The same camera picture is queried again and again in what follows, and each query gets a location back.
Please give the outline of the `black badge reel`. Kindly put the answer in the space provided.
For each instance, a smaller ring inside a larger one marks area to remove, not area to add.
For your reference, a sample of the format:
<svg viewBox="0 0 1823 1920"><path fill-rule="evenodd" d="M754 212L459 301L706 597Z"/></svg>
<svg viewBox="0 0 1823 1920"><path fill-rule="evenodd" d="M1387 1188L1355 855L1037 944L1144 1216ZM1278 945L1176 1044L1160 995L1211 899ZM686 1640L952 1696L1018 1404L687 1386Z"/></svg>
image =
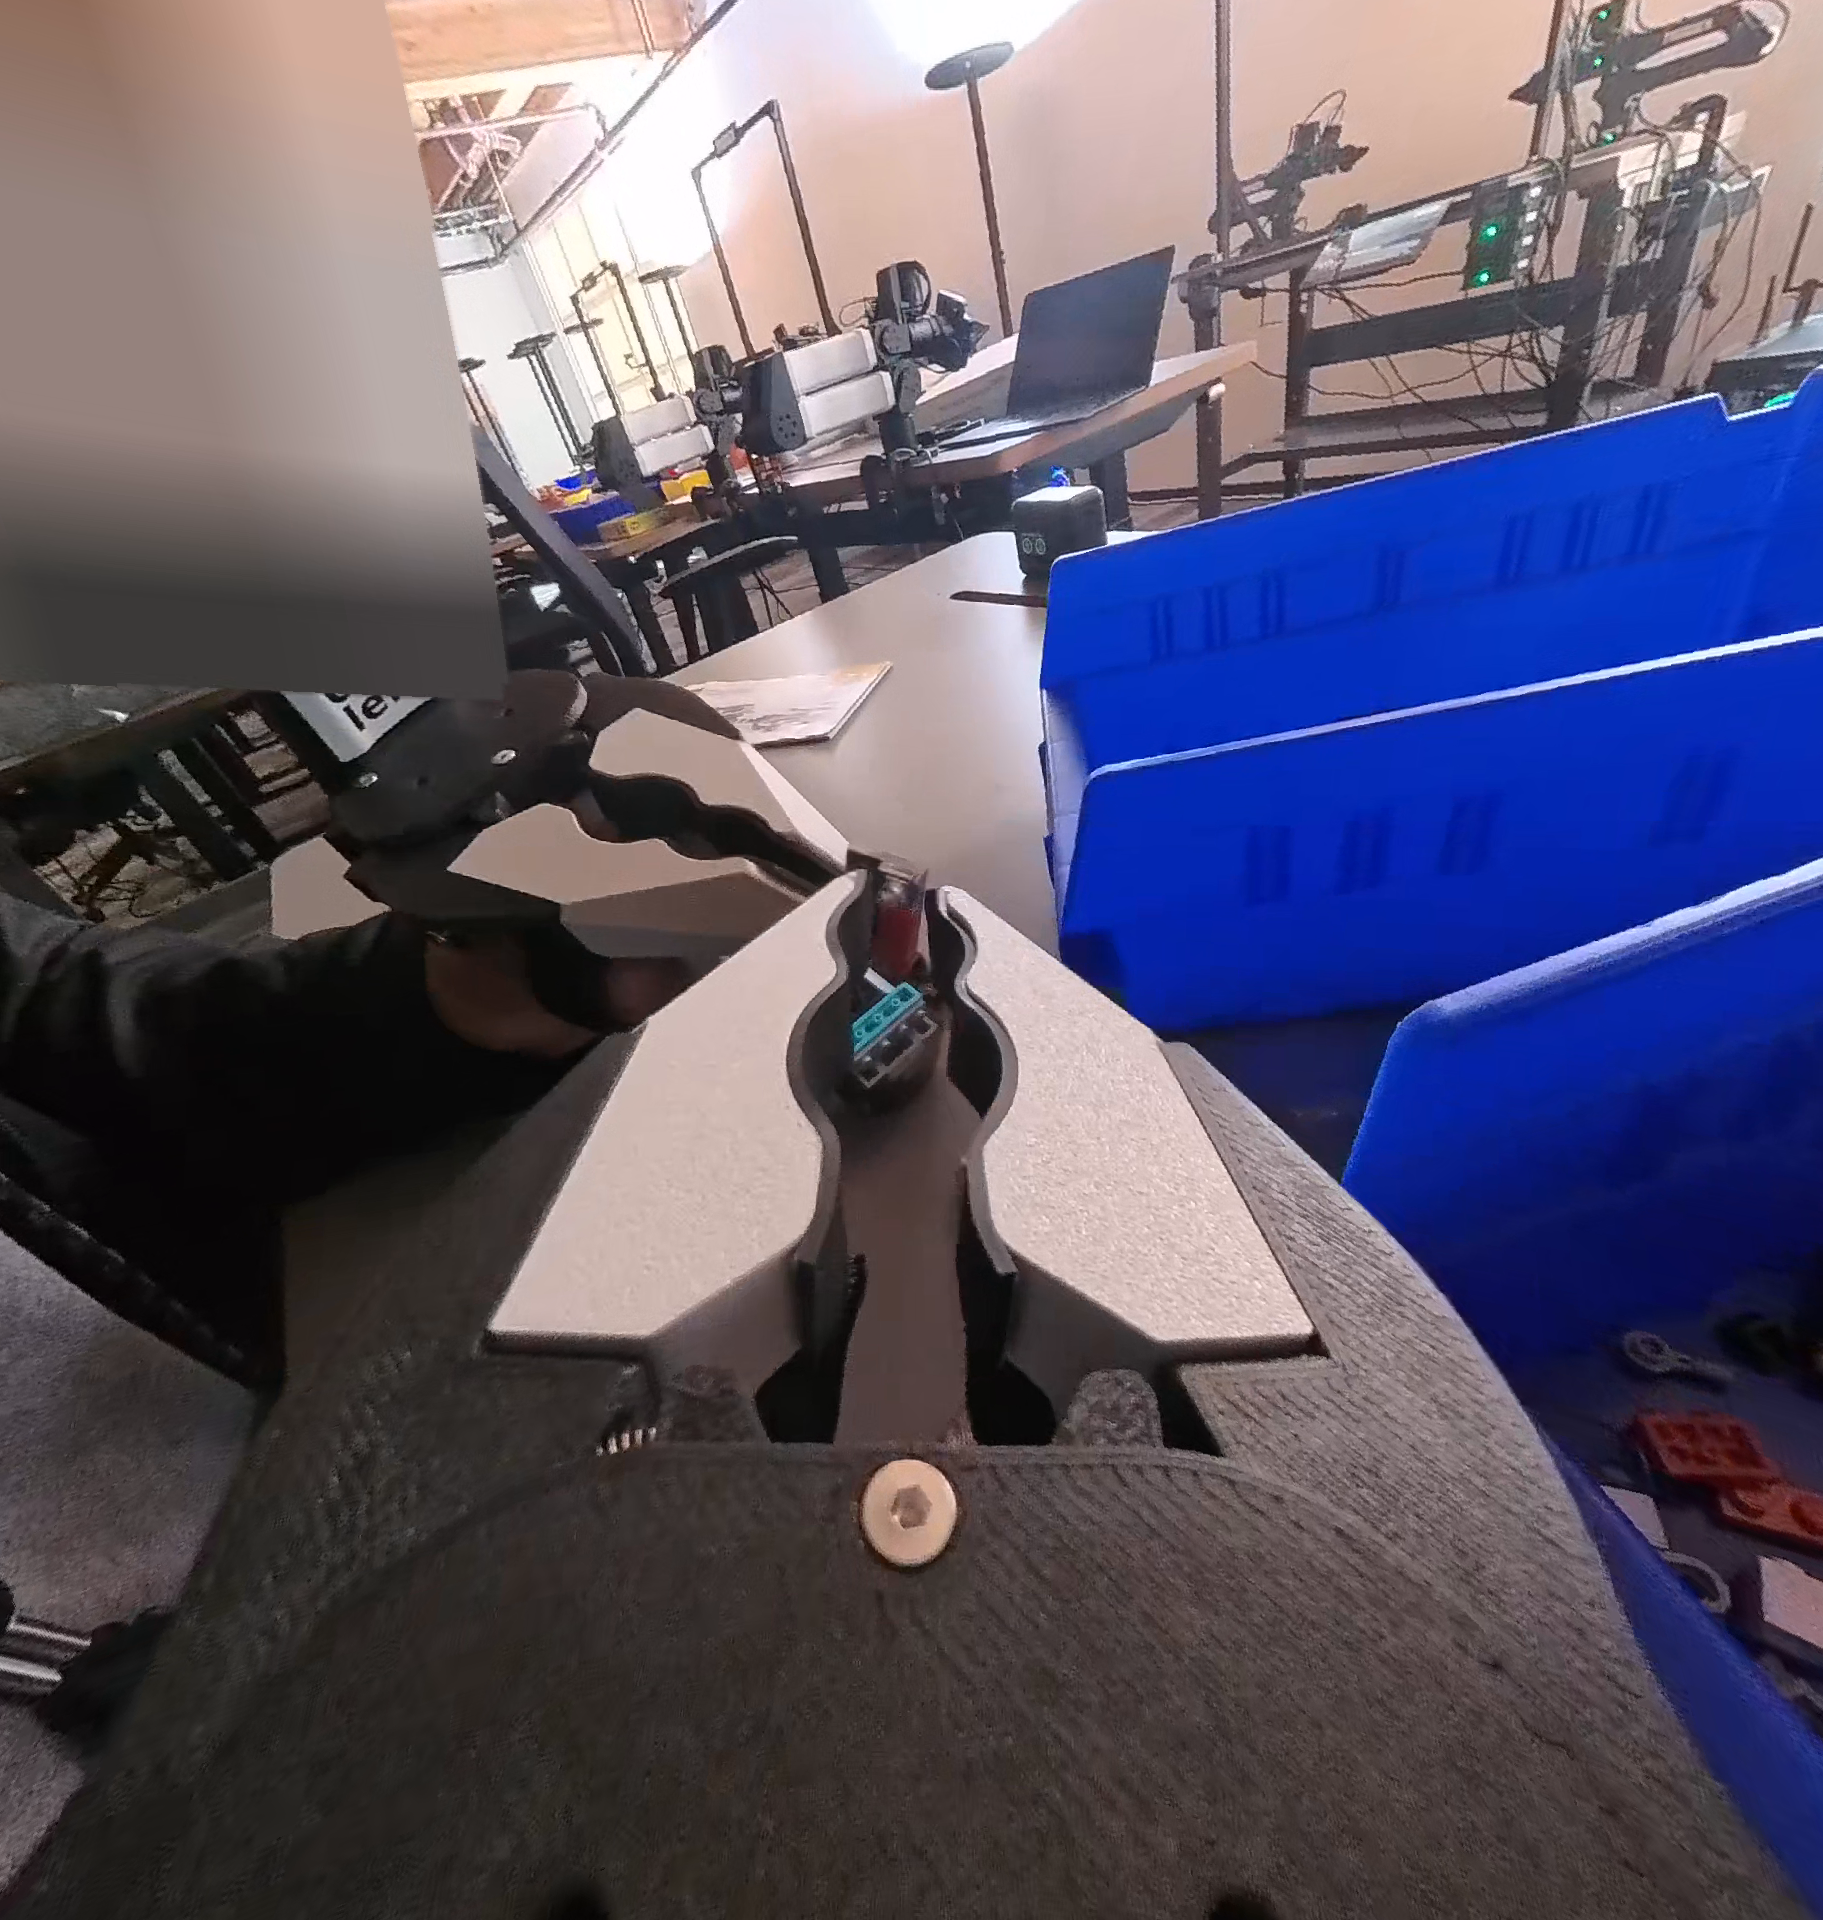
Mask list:
<svg viewBox="0 0 1823 1920"><path fill-rule="evenodd" d="M90 1630L15 1619L0 1632L0 1698L28 1706L52 1731L110 1731L151 1676L173 1609L149 1607Z"/></svg>

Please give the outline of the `black router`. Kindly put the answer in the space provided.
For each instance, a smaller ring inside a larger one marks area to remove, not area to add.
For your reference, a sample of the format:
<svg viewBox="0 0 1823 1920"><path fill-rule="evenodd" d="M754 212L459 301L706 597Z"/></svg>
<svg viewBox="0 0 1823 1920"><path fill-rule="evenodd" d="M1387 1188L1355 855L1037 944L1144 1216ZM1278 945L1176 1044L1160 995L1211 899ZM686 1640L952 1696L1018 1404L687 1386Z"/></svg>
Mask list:
<svg viewBox="0 0 1823 1920"><path fill-rule="evenodd" d="M1785 404L1823 369L1823 277L1799 274L1813 212L1815 206L1807 206L1799 218L1785 274L1767 281L1752 340L1717 361L1705 377L1704 390L1734 415Z"/></svg>

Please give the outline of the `teal and black brick block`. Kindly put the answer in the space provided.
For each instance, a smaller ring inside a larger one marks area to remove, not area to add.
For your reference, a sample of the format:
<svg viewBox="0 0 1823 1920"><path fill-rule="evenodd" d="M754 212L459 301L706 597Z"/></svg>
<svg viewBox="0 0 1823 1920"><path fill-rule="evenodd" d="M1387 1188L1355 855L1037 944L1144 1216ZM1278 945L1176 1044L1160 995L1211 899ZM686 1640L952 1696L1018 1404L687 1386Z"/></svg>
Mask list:
<svg viewBox="0 0 1823 1920"><path fill-rule="evenodd" d="M853 993L842 1098L856 1113L886 1114L923 1092L942 1054L944 1026L917 977L893 982L867 968Z"/></svg>

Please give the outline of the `black office chair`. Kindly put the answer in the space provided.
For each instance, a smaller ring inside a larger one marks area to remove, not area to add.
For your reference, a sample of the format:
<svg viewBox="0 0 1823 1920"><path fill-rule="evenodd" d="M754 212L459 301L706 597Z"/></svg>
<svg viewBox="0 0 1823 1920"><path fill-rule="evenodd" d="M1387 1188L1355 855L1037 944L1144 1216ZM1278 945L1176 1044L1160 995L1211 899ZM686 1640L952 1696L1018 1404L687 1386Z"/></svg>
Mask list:
<svg viewBox="0 0 1823 1920"><path fill-rule="evenodd" d="M794 534L752 537L728 520L684 519L619 541L574 542L560 516L541 506L511 459L472 428L482 496L530 549L545 578L588 631L601 668L610 676L666 678L679 661L663 626L669 607L684 637L686 664L756 634L744 580L802 550Z"/></svg>

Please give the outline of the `white robot base unit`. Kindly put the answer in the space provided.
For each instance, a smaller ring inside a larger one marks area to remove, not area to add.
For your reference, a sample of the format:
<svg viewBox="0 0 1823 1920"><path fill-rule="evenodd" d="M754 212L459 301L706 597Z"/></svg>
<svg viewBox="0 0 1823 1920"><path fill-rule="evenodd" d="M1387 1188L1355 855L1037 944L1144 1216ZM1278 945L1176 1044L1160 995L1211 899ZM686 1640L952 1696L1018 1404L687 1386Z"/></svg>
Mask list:
<svg viewBox="0 0 1823 1920"><path fill-rule="evenodd" d="M687 395L657 399L591 426L591 467L610 492L651 484L686 467L706 467L713 453L713 428Z"/></svg>
<svg viewBox="0 0 1823 1920"><path fill-rule="evenodd" d="M898 446L923 395L923 374L899 324L776 347L739 363L736 375L739 444L756 459L797 453L878 421L899 422L880 428Z"/></svg>

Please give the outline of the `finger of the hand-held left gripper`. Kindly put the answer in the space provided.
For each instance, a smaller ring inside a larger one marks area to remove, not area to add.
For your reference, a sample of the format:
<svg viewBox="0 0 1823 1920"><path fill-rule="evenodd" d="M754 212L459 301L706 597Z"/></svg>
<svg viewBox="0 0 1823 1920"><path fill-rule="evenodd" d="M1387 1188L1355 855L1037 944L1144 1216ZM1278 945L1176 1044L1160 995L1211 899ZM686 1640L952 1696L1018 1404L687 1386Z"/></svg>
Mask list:
<svg viewBox="0 0 1823 1920"><path fill-rule="evenodd" d="M619 840L744 858L808 889L851 870L849 839L736 734L624 707L585 771L585 804Z"/></svg>
<svg viewBox="0 0 1823 1920"><path fill-rule="evenodd" d="M479 911L558 932L591 956L679 962L728 957L817 889L754 858L591 831L566 804L487 826L452 849L443 873Z"/></svg>

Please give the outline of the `person's grey sweatshirt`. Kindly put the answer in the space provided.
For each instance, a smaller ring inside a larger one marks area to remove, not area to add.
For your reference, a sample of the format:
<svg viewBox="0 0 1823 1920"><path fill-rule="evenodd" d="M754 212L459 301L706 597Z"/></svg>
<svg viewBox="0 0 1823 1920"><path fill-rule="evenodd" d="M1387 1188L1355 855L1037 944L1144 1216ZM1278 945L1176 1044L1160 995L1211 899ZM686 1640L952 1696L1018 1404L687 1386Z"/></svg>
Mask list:
<svg viewBox="0 0 1823 1920"><path fill-rule="evenodd" d="M0 1579L37 1620L170 1614L257 1426L248 1390L0 1233Z"/></svg>

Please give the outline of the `robot station table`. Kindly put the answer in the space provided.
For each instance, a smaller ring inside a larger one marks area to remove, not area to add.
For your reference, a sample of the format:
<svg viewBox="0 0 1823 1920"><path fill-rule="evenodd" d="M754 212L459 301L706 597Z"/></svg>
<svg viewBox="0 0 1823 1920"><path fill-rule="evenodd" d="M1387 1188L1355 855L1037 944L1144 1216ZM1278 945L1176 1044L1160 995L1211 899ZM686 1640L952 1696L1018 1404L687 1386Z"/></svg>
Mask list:
<svg viewBox="0 0 1823 1920"><path fill-rule="evenodd" d="M1764 211L1769 171L1737 157L1742 129L1722 92L1663 121L1639 108L1613 144L1198 258L1176 290L1200 327L1238 301L1282 324L1255 365L1271 436L1235 450L1224 404L1198 408L1200 516L1675 396L1689 324Z"/></svg>

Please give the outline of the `black floor lamp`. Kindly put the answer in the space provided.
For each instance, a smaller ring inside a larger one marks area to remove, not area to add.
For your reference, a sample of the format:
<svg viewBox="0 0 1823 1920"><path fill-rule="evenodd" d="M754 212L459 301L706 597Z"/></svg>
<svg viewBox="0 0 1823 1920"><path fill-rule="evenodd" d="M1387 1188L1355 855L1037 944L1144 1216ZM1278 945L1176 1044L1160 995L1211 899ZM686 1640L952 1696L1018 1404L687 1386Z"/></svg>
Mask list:
<svg viewBox="0 0 1823 1920"><path fill-rule="evenodd" d="M1012 301L1010 263L1002 246L1002 232L995 186L995 160L989 153L987 119L984 108L984 84L995 77L1010 60L1015 47L1008 41L972 46L937 60L923 76L923 86L932 92L963 92L969 109L976 168L980 177L980 199L987 254L995 274L997 316L1002 334L1013 340L1020 333Z"/></svg>

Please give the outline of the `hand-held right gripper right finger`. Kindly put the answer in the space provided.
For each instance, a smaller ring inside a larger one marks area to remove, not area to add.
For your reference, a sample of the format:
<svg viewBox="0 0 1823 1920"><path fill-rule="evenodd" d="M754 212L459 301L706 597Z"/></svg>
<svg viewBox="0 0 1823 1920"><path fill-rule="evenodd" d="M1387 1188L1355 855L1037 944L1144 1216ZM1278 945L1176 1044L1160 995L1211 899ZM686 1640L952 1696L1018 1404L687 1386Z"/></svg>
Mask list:
<svg viewBox="0 0 1823 1920"><path fill-rule="evenodd" d="M952 1008L964 1281L989 1370L1306 1357L1316 1328L1166 1045L961 887L927 901Z"/></svg>

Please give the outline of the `pile of loose toy bricks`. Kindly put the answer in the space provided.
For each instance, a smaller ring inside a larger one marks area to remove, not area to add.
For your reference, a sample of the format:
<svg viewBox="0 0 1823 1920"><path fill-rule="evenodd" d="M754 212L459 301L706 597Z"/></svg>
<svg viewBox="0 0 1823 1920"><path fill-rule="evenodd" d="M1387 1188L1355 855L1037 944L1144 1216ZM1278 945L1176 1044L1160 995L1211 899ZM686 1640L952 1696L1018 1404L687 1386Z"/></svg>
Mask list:
<svg viewBox="0 0 1823 1920"><path fill-rule="evenodd" d="M1823 1248L1613 1328L1616 1501L1823 1742Z"/></svg>

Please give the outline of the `black laptop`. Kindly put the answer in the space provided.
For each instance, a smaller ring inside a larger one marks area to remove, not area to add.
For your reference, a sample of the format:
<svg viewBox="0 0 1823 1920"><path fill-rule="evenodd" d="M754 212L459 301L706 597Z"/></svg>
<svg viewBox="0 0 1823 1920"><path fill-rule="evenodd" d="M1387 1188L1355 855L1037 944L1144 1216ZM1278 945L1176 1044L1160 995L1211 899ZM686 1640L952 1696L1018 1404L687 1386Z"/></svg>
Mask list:
<svg viewBox="0 0 1823 1920"><path fill-rule="evenodd" d="M1004 413L935 428L938 446L977 446L1088 421L1148 385L1176 251L1143 254L1033 292Z"/></svg>

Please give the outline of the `person's left hand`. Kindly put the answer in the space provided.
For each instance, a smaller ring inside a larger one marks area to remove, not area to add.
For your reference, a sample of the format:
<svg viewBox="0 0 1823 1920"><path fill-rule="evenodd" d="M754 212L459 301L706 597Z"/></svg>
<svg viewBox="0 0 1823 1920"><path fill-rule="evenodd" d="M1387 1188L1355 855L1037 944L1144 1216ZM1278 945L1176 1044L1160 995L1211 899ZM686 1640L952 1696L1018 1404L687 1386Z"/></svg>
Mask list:
<svg viewBox="0 0 1823 1920"><path fill-rule="evenodd" d="M427 995L464 1042L564 1061L636 1028L695 985L679 957L608 957L564 925L429 930Z"/></svg>

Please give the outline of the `black metal frame rig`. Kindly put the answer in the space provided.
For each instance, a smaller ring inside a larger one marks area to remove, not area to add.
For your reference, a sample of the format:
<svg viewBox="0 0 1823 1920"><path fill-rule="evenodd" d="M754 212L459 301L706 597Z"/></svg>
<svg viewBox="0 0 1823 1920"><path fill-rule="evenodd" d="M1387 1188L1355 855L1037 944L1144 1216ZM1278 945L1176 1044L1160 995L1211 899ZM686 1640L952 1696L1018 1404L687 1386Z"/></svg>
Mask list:
<svg viewBox="0 0 1823 1920"><path fill-rule="evenodd" d="M1211 234L1215 259L1235 258L1238 236L1252 228L1249 197L1237 170L1237 4L1212 2L1212 180Z"/></svg>

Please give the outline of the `instruction booklet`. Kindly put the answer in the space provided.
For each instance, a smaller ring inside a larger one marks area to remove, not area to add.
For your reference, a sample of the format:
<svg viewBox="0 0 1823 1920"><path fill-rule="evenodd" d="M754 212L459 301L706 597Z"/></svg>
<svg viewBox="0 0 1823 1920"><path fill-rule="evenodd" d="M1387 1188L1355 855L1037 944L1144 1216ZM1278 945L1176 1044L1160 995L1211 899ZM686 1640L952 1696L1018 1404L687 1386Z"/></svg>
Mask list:
<svg viewBox="0 0 1823 1920"><path fill-rule="evenodd" d="M687 690L748 746L785 751L836 741L889 680L891 663L865 663L805 676L702 681Z"/></svg>

